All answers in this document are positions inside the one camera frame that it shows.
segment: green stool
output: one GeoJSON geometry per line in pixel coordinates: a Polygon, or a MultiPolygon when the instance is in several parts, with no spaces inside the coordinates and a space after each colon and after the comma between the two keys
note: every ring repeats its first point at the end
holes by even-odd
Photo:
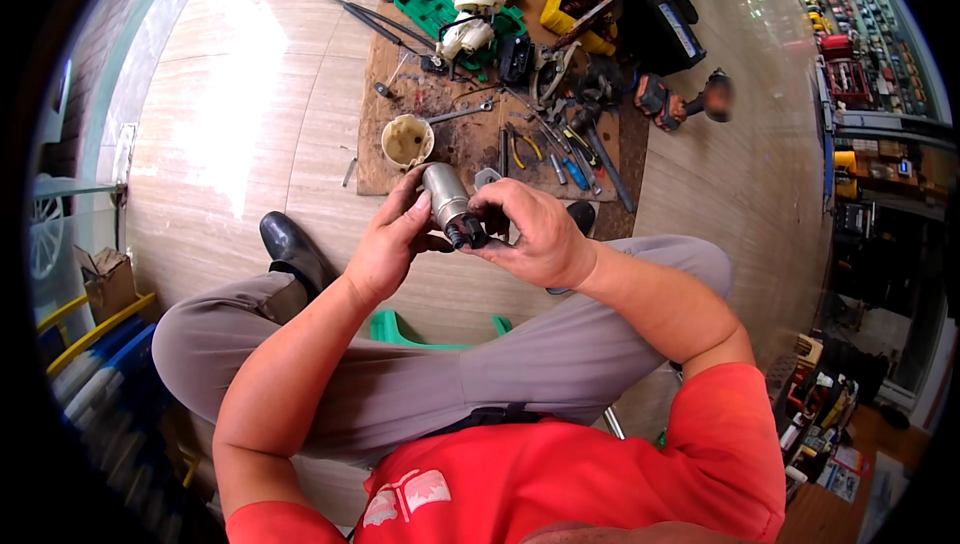
{"type": "MultiPolygon", "coordinates": [[[[373,341],[382,341],[389,344],[399,344],[401,346],[412,346],[414,348],[438,348],[440,350],[462,350],[469,348],[469,344],[421,344],[411,341],[401,335],[400,326],[397,322],[396,310],[378,310],[369,318],[369,338],[373,341]]],[[[496,327],[498,335],[507,334],[514,328],[510,324],[510,319],[505,316],[495,314],[490,317],[493,326],[496,327]]]]}

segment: man's left hand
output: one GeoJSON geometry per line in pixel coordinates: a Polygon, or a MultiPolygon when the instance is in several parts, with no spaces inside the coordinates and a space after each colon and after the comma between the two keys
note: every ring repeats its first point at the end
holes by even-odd
{"type": "Polygon", "coordinates": [[[429,234],[438,229],[430,220],[430,193],[417,194],[427,166],[414,168],[396,184],[343,272],[371,306],[394,295],[420,252],[453,252],[450,242],[429,234]]]}

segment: yellow-handled pliers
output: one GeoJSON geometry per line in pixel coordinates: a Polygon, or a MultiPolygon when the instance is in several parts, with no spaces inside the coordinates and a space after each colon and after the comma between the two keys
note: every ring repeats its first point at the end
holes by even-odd
{"type": "Polygon", "coordinates": [[[533,141],[533,138],[530,138],[529,136],[521,135],[521,133],[518,132],[517,129],[510,122],[508,122],[504,126],[507,128],[507,131],[510,132],[510,149],[513,153],[513,161],[516,163],[517,166],[519,166],[521,169],[526,168],[526,166],[521,161],[521,157],[518,156],[516,152],[517,140],[523,140],[524,142],[529,143],[530,147],[534,149],[534,153],[536,154],[536,159],[541,162],[544,160],[544,154],[540,152],[540,147],[537,146],[537,143],[533,141]]]}

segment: man's right hand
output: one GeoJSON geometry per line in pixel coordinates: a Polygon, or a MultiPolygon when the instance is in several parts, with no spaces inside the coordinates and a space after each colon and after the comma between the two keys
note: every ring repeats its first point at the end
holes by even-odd
{"type": "Polygon", "coordinates": [[[519,181],[501,179],[477,191],[469,209],[481,219],[497,209],[520,231],[510,245],[491,238],[483,248],[461,251],[505,268],[515,277],[540,287],[576,289],[594,271],[596,242],[587,239],[564,204],[519,181]]]}

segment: blue screwdriver handle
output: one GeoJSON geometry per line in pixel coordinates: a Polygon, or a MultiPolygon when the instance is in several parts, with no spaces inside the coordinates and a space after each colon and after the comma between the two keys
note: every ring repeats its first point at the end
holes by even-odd
{"type": "Polygon", "coordinates": [[[587,191],[591,188],[591,185],[587,183],[587,178],[584,177],[584,174],[580,168],[570,162],[570,159],[563,157],[563,166],[566,167],[566,170],[570,172],[570,177],[573,178],[573,183],[577,184],[577,187],[583,191],[587,191]]]}

